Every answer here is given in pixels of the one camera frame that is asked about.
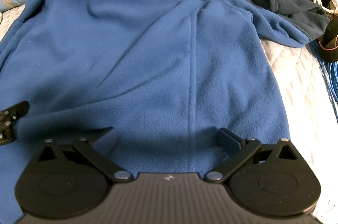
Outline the blue navy fleece jacket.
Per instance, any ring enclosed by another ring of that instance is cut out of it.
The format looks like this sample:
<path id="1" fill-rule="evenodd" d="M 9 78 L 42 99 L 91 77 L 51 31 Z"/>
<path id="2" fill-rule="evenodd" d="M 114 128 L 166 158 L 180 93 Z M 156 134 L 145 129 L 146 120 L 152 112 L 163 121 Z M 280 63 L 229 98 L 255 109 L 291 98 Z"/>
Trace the blue navy fleece jacket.
<path id="1" fill-rule="evenodd" d="M 28 101 L 1 147 L 1 222 L 46 138 L 112 127 L 128 171 L 204 174 L 226 154 L 216 132 L 274 143 L 289 126 L 261 39 L 301 48 L 329 19 L 307 0 L 27 0 L 1 41 L 1 109 Z"/>

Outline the white quilted bed cover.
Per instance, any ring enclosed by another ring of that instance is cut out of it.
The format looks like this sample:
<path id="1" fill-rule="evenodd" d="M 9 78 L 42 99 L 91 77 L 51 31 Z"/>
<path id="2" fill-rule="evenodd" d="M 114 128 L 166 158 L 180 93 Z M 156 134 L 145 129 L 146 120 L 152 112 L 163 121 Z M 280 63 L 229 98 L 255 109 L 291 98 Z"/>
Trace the white quilted bed cover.
<path id="1" fill-rule="evenodd" d="M 1 107 L 27 100 L 1 148 L 1 222 L 44 138 L 114 127 L 110 160 L 131 172 L 199 172 L 226 159 L 218 127 L 266 143 L 289 136 L 322 186 L 315 215 L 337 222 L 337 123 L 319 64 L 268 11 L 214 0 L 43 4 L 1 66 Z"/>

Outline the black bag with red piping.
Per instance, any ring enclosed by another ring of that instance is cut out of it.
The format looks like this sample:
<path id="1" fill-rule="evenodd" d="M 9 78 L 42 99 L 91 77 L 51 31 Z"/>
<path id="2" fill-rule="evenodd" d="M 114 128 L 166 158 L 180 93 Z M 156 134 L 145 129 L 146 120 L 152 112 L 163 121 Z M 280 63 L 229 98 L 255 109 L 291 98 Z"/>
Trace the black bag with red piping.
<path id="1" fill-rule="evenodd" d="M 318 38 L 319 56 L 328 63 L 337 62 L 337 0 L 309 0 L 320 5 L 330 18 L 323 35 Z"/>

